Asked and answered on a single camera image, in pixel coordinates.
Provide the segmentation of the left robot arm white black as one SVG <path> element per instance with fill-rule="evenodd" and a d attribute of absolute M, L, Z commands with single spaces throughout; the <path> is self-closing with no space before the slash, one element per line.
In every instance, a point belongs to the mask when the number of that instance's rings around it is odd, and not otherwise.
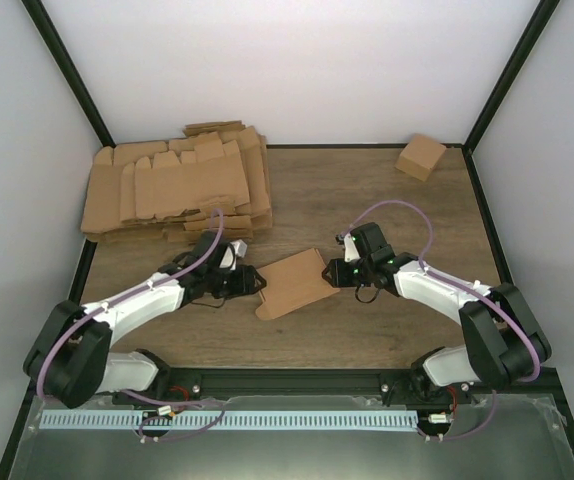
<path fill-rule="evenodd" d="M 261 291 L 266 281 L 243 263 L 246 250 L 242 240 L 207 231 L 191 250 L 121 293 L 86 305 L 58 303 L 23 362 L 24 373 L 38 394 L 68 408 L 101 393 L 162 404 L 171 392 L 170 366 L 145 349 L 114 353 L 112 347 L 149 321 L 204 296 L 226 302 Z"/>

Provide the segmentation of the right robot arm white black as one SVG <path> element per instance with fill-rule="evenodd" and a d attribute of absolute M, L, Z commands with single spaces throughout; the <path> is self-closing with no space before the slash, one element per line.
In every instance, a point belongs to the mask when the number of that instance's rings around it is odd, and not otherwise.
<path fill-rule="evenodd" d="M 463 345 L 439 347 L 412 364 L 410 383 L 418 400 L 435 402 L 456 384 L 504 389 L 539 377 L 551 357 L 551 344 L 515 285 L 467 282 L 416 255 L 395 253 L 373 222 L 337 241 L 343 255 L 330 260 L 321 273 L 332 287 L 373 287 L 418 302 L 460 326 Z"/>

